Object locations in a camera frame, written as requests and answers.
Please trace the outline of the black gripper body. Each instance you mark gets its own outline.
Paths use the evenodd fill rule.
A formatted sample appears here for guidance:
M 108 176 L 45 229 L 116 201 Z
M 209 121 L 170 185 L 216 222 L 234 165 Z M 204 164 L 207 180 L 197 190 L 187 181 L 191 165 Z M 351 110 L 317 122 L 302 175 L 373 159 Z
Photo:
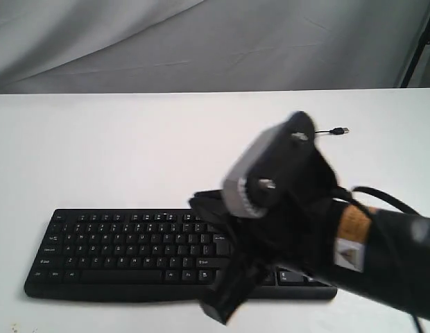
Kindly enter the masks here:
M 196 192 L 189 204 L 196 214 L 224 232 L 234 246 L 227 278 L 258 278 L 274 266 L 313 278 L 348 278 L 350 270 L 334 262 L 334 241 L 346 203 L 333 198 L 336 176 L 316 147 L 292 153 L 282 165 L 287 174 L 275 189 L 262 189 L 257 180 L 246 187 L 254 204 L 267 204 L 259 219 L 228 209 L 220 190 Z

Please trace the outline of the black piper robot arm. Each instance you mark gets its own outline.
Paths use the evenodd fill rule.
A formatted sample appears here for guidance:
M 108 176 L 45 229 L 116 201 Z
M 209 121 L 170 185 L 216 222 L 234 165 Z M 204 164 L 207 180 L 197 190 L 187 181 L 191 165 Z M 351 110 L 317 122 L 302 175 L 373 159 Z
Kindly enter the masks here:
M 368 207 L 340 187 L 316 149 L 259 219 L 230 212 L 219 190 L 189 201 L 196 214 L 224 232 L 234 254 L 201 298 L 203 311 L 226 324 L 275 267 L 430 320 L 430 218 L 370 187 L 361 192 L 392 210 Z

